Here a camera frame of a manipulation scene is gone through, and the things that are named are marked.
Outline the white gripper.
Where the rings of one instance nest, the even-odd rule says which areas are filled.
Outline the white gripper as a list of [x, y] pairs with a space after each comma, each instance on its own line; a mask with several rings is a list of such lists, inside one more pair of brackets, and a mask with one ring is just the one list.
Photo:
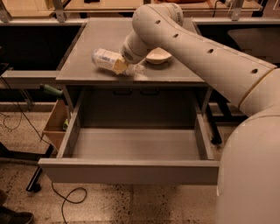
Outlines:
[[115, 74], [121, 74], [128, 68], [128, 63], [140, 62], [147, 55], [147, 50], [147, 45], [132, 31], [124, 40], [120, 50], [122, 57], [115, 61], [112, 71]]

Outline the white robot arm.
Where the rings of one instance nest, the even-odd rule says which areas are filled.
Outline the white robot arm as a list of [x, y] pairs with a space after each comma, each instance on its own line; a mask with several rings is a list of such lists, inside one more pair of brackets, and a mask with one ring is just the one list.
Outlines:
[[215, 223], [280, 224], [280, 72], [182, 24], [177, 4], [144, 4], [121, 54], [136, 64], [161, 47], [247, 116], [223, 148]]

